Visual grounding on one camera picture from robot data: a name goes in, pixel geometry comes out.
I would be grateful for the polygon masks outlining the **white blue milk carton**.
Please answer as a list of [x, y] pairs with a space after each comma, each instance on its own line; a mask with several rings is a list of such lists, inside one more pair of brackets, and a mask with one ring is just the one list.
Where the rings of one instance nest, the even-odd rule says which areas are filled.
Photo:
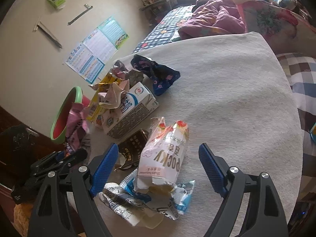
[[93, 123], [109, 137], [120, 139], [156, 110], [158, 106], [159, 102], [150, 90], [138, 82], [122, 96], [118, 108], [99, 109]]

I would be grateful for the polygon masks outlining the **grey cloth mat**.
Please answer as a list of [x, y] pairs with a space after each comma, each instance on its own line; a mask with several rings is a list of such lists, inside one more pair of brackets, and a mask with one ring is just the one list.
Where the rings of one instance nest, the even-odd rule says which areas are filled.
[[198, 157], [200, 144], [243, 172], [268, 172], [285, 215], [294, 209], [302, 175], [303, 138], [291, 87], [276, 56], [255, 32], [159, 45], [141, 54], [181, 77], [157, 100], [153, 117], [189, 125], [180, 182], [196, 182], [187, 213], [155, 229], [133, 227], [100, 200], [113, 236], [203, 236], [221, 204]]

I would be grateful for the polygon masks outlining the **red bin with green rim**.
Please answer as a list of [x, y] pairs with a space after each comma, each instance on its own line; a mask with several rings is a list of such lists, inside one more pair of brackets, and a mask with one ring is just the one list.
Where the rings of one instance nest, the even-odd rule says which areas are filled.
[[66, 123], [74, 103], [82, 103], [84, 107], [88, 107], [90, 103], [90, 99], [83, 94], [79, 86], [75, 86], [70, 90], [53, 122], [50, 130], [50, 139], [55, 144], [62, 144], [65, 141]]

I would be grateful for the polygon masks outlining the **blue white crumpled wrapper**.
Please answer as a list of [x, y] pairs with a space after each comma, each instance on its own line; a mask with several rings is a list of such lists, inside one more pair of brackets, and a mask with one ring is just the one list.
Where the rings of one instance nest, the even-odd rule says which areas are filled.
[[141, 194], [134, 191], [137, 170], [131, 172], [121, 183], [108, 182], [99, 199], [132, 226], [148, 229], [157, 227], [164, 218], [178, 219], [187, 211], [195, 181], [173, 185], [168, 195]]

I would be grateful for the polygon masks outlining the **metal wall bracket right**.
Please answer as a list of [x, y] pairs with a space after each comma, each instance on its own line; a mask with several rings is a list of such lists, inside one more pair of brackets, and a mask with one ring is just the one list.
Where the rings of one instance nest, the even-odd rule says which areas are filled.
[[72, 25], [74, 22], [76, 22], [79, 18], [81, 18], [83, 15], [85, 15], [87, 12], [89, 12], [93, 6], [92, 5], [88, 5], [85, 4], [84, 7], [86, 8], [86, 10], [84, 10], [83, 12], [81, 12], [80, 14], [78, 14], [76, 17], [74, 17], [71, 21], [68, 22], [68, 26]]

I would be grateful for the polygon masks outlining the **metal wall bracket left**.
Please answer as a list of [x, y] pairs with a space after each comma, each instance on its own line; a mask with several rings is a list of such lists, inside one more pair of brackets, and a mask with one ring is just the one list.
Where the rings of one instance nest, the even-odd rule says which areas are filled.
[[62, 49], [62, 44], [58, 40], [58, 38], [53, 35], [53, 33], [40, 21], [40, 19], [35, 23], [35, 26], [33, 28], [33, 32], [36, 32], [37, 30], [42, 31], [42, 33], [49, 39], [51, 42], [55, 44], [55, 46], [59, 49]]

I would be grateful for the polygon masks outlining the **pink Pocky box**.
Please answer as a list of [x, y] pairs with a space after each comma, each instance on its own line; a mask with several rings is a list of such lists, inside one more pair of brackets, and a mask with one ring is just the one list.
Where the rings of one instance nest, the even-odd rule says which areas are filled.
[[164, 117], [152, 118], [134, 180], [134, 190], [168, 194], [175, 188], [189, 141], [189, 126], [178, 120], [166, 125]]

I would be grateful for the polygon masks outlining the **pink Pocky foil wrapper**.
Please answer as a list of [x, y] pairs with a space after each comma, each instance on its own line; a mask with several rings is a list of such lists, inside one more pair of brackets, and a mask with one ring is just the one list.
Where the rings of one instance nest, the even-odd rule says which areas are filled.
[[86, 120], [86, 108], [82, 103], [72, 103], [66, 122], [66, 155], [75, 153], [80, 148], [90, 154], [90, 132]]

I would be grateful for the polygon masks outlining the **crumpled pale pink paper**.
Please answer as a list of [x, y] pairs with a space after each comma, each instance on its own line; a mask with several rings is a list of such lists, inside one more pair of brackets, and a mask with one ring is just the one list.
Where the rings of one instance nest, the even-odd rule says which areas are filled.
[[116, 109], [121, 104], [122, 96], [129, 90], [129, 80], [124, 80], [120, 84], [112, 83], [106, 93], [99, 93], [99, 105], [105, 109]]

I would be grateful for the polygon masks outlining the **silver pink foil wrapper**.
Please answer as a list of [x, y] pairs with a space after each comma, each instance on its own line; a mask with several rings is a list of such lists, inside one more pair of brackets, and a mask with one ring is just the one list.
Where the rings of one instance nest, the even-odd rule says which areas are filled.
[[122, 80], [129, 80], [130, 85], [134, 86], [138, 82], [142, 82], [144, 74], [135, 69], [128, 69], [120, 60], [116, 60], [111, 73]]

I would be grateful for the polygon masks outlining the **educational wall posters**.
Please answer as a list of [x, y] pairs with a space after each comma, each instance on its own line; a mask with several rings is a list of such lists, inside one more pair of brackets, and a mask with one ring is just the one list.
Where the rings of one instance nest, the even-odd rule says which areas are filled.
[[128, 38], [118, 21], [109, 17], [71, 50], [65, 64], [93, 84]]

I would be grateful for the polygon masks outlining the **yellow snack wrapper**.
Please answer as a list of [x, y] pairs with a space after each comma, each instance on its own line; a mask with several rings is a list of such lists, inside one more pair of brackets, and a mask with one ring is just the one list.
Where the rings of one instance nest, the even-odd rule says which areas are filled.
[[100, 108], [99, 102], [99, 93], [106, 93], [111, 86], [112, 83], [120, 84], [123, 80], [121, 78], [116, 77], [112, 73], [107, 73], [105, 77], [97, 84], [93, 84], [91, 87], [95, 90], [95, 94], [91, 99], [87, 109], [86, 109], [86, 119], [90, 122], [93, 122], [98, 109]]

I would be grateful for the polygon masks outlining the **plaid blanket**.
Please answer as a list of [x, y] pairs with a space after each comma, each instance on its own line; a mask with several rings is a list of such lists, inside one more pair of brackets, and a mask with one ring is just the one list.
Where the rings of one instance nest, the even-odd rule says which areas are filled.
[[298, 200], [315, 203], [315, 58], [302, 53], [276, 56], [287, 77], [303, 133], [303, 169]]

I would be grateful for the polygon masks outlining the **dark blue floral wrapper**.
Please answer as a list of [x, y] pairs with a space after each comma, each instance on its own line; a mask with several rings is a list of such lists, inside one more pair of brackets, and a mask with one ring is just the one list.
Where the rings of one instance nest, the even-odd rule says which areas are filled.
[[169, 89], [173, 83], [181, 77], [179, 71], [168, 66], [158, 64], [157, 62], [141, 56], [134, 55], [131, 60], [134, 69], [142, 72], [153, 82], [154, 95], [160, 96]]

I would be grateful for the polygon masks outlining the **purple quilt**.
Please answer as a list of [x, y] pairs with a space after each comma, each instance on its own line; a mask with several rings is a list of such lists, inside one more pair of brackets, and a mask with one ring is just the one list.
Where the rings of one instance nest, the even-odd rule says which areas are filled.
[[245, 24], [233, 0], [197, 0], [192, 16], [178, 29], [182, 40], [245, 32]]

